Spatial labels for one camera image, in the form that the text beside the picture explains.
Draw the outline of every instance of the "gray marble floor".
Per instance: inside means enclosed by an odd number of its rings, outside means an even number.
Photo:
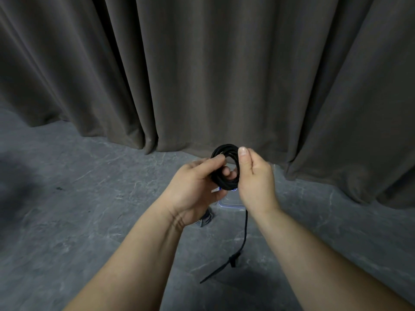
[[[192,159],[83,138],[66,122],[29,128],[0,109],[0,309],[62,309]],[[289,214],[415,303],[415,209],[361,206],[334,187],[275,175]],[[162,310],[300,310],[251,219],[238,267],[198,284],[243,237],[243,212],[213,210],[209,225],[184,231]]]

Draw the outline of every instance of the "right hand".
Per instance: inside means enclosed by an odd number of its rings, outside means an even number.
[[[240,147],[238,190],[246,209],[256,214],[279,210],[272,167],[253,149]]]

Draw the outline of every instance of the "cable coil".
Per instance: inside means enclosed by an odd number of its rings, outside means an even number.
[[[218,148],[216,148],[212,156],[210,158],[213,158],[215,156],[218,156],[219,154],[225,155],[225,157],[231,157],[236,164],[237,172],[236,172],[236,178],[232,180],[228,180],[224,177],[222,174],[222,168],[215,170],[210,174],[210,177],[213,182],[215,182],[221,189],[224,190],[234,190],[238,187],[239,182],[239,160],[238,160],[238,147],[233,144],[225,144],[221,145]],[[236,267],[236,259],[241,256],[242,249],[245,246],[246,242],[246,227],[248,225],[248,211],[245,209],[245,228],[244,228],[244,241],[242,243],[242,246],[239,248],[238,251],[236,251],[235,254],[232,254],[228,261],[217,268],[215,271],[210,273],[207,277],[205,277],[200,283],[206,282],[210,277],[215,276],[217,273],[221,272],[228,264],[231,264],[231,267]]]

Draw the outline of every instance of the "hand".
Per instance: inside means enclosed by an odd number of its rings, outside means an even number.
[[[228,179],[235,178],[236,172],[224,167],[225,164],[225,156],[220,154],[190,162],[176,172],[159,199],[182,227],[198,221],[210,204],[226,196],[227,191],[223,189],[212,192],[217,184],[209,177],[210,173],[222,167],[222,173]]]
[[[272,167],[251,148],[240,147],[238,190],[246,209],[255,217],[279,209]]]

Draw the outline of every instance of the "dark brown drape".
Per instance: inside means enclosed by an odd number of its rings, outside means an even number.
[[[0,0],[0,20],[2,98],[29,125],[245,145],[289,179],[415,203],[415,0]]]

